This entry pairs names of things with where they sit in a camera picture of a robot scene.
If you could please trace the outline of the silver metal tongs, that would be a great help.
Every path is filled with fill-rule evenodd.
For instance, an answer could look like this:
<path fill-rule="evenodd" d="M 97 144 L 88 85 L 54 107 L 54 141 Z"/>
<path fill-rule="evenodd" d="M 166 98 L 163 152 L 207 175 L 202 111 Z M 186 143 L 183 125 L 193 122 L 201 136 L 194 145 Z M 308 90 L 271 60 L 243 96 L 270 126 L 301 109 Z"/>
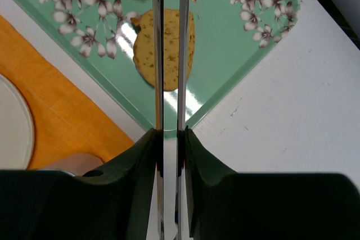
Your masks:
<path fill-rule="evenodd" d="M 186 239 L 183 229 L 183 186 L 185 183 L 185 127 L 186 127 L 186 93 L 188 64 L 188 29 L 189 1 L 179 1 L 178 27 L 178 87 L 177 90 L 165 89 L 165 15 L 164 0 L 152 0 L 154 60 L 155 60 L 155 129 L 157 132 L 156 158 L 156 194 L 157 220 L 159 238 L 165 239 L 165 184 L 164 171 L 167 165 L 164 160 L 164 142 L 168 135 L 176 139 L 176 152 L 173 154 L 173 166 L 176 175 L 173 177 L 174 198 L 174 239 Z"/>

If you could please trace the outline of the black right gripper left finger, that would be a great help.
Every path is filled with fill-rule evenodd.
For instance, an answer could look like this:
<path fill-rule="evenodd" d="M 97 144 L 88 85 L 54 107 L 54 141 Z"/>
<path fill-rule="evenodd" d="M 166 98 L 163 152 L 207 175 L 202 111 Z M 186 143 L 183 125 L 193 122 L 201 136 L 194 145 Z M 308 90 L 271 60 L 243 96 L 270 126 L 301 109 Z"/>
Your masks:
<path fill-rule="evenodd" d="M 145 239 L 155 175 L 155 129 L 107 163 L 71 176 L 1 171 L 2 239 Z"/>

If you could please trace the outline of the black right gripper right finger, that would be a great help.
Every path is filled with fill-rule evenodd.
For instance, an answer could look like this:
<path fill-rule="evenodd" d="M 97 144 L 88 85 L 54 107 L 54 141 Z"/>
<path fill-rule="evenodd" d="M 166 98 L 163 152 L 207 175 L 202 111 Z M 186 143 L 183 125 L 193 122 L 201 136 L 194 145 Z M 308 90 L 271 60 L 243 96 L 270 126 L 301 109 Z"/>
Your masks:
<path fill-rule="evenodd" d="M 359 191 L 337 173 L 238 173 L 184 131 L 193 239 L 358 239 Z"/>

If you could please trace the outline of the sliced bread piece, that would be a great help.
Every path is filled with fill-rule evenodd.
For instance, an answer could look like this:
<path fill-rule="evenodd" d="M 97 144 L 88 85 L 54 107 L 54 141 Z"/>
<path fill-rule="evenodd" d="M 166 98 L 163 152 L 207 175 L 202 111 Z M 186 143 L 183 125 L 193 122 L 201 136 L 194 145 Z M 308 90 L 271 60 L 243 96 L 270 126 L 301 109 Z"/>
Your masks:
<path fill-rule="evenodd" d="M 179 62 L 179 10 L 164 10 L 164 90 L 178 88 Z M 153 11 L 140 17 L 132 17 L 131 23 L 139 29 L 133 46 L 133 61 L 137 71 L 151 86 L 155 85 L 154 26 Z M 195 51 L 195 22 L 193 13 L 188 18 L 188 61 L 187 75 L 190 74 Z"/>

